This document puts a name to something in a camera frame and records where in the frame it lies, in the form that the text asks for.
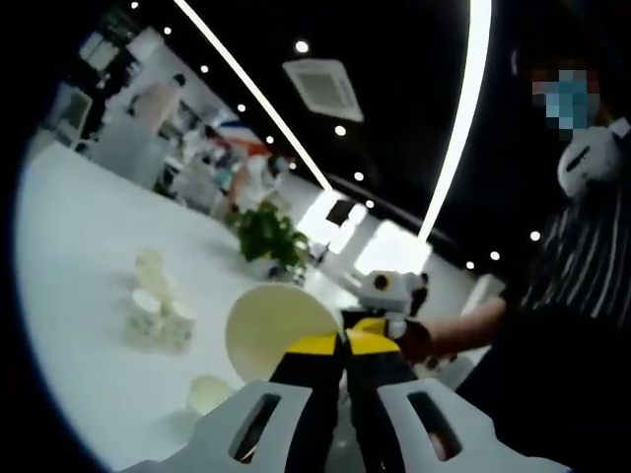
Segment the green plant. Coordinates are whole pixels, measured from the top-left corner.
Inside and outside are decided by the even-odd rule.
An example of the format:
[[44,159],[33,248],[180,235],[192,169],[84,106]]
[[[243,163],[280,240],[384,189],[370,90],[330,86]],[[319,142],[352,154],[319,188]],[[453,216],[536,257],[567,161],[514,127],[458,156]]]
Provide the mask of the green plant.
[[268,257],[285,269],[307,266],[307,236],[298,232],[275,205],[263,202],[258,209],[245,211],[237,217],[235,226],[246,261]]

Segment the window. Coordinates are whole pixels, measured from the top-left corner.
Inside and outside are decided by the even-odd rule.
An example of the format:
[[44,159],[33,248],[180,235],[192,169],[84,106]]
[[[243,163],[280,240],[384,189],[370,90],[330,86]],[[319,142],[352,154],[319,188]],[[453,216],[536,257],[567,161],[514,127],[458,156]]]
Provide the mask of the window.
[[377,228],[355,262],[363,275],[381,269],[400,273],[420,273],[432,253],[432,246],[390,221]]
[[335,254],[344,249],[368,212],[363,205],[355,204],[348,215],[348,220],[341,227],[329,222],[326,219],[328,212],[335,202],[343,197],[334,190],[322,192],[297,225],[298,230],[309,237],[309,240],[324,245],[330,244],[329,250]]

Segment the stacked paper cup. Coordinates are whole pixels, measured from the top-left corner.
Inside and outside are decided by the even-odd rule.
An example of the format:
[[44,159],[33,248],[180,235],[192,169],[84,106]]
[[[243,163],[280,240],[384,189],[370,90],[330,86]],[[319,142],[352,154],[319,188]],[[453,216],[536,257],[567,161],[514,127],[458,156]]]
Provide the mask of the stacked paper cup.
[[134,311],[129,326],[140,338],[172,352],[186,351],[196,316],[182,301],[175,279],[165,271],[162,254],[151,248],[141,249],[136,255],[134,273],[138,289],[132,295]]

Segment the white headphones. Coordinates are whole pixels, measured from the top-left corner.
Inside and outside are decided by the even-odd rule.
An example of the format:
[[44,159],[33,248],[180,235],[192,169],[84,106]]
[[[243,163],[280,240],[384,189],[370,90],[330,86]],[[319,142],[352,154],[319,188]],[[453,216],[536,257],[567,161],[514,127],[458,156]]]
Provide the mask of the white headphones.
[[602,126],[575,132],[557,169],[559,184],[568,197],[580,199],[589,181],[607,183],[619,176],[621,154],[613,133],[614,128]]

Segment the air conditioning vent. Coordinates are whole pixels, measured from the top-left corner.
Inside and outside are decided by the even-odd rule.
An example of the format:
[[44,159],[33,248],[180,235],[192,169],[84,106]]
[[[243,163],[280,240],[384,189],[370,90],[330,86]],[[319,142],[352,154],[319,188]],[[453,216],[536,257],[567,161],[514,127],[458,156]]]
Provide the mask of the air conditioning vent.
[[307,108],[315,113],[364,121],[344,65],[331,59],[303,59],[283,64]]

